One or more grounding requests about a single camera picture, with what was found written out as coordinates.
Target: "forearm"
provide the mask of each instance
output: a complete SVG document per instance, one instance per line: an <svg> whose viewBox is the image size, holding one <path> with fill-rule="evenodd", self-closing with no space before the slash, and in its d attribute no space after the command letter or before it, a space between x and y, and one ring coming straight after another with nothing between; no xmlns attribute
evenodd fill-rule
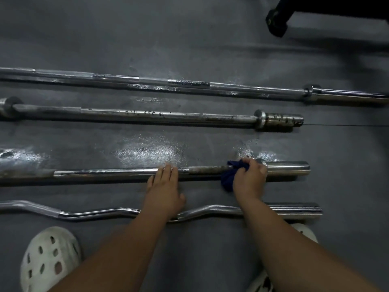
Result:
<svg viewBox="0 0 389 292"><path fill-rule="evenodd" d="M165 223L141 212L50 292L138 291Z"/></svg>
<svg viewBox="0 0 389 292"><path fill-rule="evenodd" d="M259 199L240 204L277 291L380 291Z"/></svg>

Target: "gray rubber floor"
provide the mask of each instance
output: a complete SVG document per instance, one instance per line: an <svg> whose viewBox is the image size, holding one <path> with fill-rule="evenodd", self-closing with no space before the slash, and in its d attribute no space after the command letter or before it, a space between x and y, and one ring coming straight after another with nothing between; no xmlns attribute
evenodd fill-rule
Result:
<svg viewBox="0 0 389 292"><path fill-rule="evenodd" d="M389 90L389 27L380 20L295 14L284 38L265 16L278 0L1 0L0 66L141 75L300 88ZM0 82L2 96L29 104L247 114L293 112L291 133L251 129L0 122L0 168L86 169L222 165L243 155L304 160L306 178L266 185L269 202L317 202L311 225L319 242L347 264L389 287L389 113L385 107L305 106L299 102L223 98ZM141 207L145 185L19 186L1 200L26 199L65 211ZM182 182L187 208L236 206L218 181ZM29 241L60 225L85 256L129 219L66 223L36 215L0 215L0 287L18 291ZM243 220L207 218L170 225L142 291L244 291L260 258Z"/></svg>

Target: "chrome bar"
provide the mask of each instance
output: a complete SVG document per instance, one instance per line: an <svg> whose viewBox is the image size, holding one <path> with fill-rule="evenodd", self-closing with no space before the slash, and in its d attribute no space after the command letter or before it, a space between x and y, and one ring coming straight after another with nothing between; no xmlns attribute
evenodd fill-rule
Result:
<svg viewBox="0 0 389 292"><path fill-rule="evenodd" d="M267 205L285 220L311 220L323 215L322 209L316 203L267 203ZM133 218L140 213L138 209L124 207L71 213L30 201L0 202L0 213L9 211L25 211L69 221L88 221L117 217ZM243 213L238 207L209 205L181 212L169 222L182 222L208 216L242 217Z"/></svg>
<svg viewBox="0 0 389 292"><path fill-rule="evenodd" d="M268 176L303 176L310 173L307 162L265 162L257 159L268 167ZM179 176L186 179L201 179L220 177L232 169L232 166L192 166L178 168ZM2 170L0 184L18 185L21 183L41 183L45 181L71 182L107 182L145 180L157 172L158 168L123 168L123 169L89 169L89 170L51 170L37 169L34 171Z"/></svg>
<svg viewBox="0 0 389 292"><path fill-rule="evenodd" d="M301 89L270 88L254 85L148 78L87 72L39 70L33 68L0 67L0 80L210 94L243 98L252 97L261 99L302 100L308 102L329 100L386 104L389 101L388 94L322 89L319 85L312 84Z"/></svg>
<svg viewBox="0 0 389 292"><path fill-rule="evenodd" d="M0 99L0 117L6 119L61 119L90 121L180 123L200 125L239 125L262 129L263 127L300 127L304 118L293 114L270 114L257 110L253 116L194 114L183 112L135 111L120 109L50 107L23 104L17 97Z"/></svg>

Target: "blue cloth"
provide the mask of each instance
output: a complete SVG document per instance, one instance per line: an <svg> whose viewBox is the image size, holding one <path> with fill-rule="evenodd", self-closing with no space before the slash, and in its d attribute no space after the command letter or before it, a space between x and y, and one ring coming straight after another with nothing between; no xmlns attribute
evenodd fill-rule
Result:
<svg viewBox="0 0 389 292"><path fill-rule="evenodd" d="M235 174L239 168L245 168L246 171L249 169L249 165L242 160L240 161L228 161L227 165L232 165L232 169L221 174L221 186L226 191L232 191L232 184L234 183Z"/></svg>

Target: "hand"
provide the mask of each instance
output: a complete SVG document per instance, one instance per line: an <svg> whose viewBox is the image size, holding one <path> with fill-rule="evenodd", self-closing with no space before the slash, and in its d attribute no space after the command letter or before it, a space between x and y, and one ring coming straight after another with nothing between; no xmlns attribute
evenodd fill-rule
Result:
<svg viewBox="0 0 389 292"><path fill-rule="evenodd" d="M185 196L178 194L178 169L166 164L148 179L142 212L168 221L180 213L185 202Z"/></svg>
<svg viewBox="0 0 389 292"><path fill-rule="evenodd" d="M251 158L243 158L243 162L250 165L246 171L240 168L234 177L233 189L239 204L250 199L258 199L263 195L263 186L266 182L267 167Z"/></svg>

